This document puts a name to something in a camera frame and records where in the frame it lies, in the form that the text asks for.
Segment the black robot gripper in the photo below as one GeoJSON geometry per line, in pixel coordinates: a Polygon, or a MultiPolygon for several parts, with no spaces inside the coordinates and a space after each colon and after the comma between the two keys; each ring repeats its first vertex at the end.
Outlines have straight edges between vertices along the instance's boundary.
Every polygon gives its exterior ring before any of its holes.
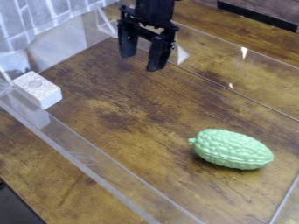
{"type": "Polygon", "coordinates": [[[146,70],[161,70],[169,59],[174,33],[178,28],[172,23],[176,0],[134,0],[134,6],[120,6],[117,20],[117,42],[120,56],[125,59],[136,55],[137,39],[152,41],[146,70]]]}

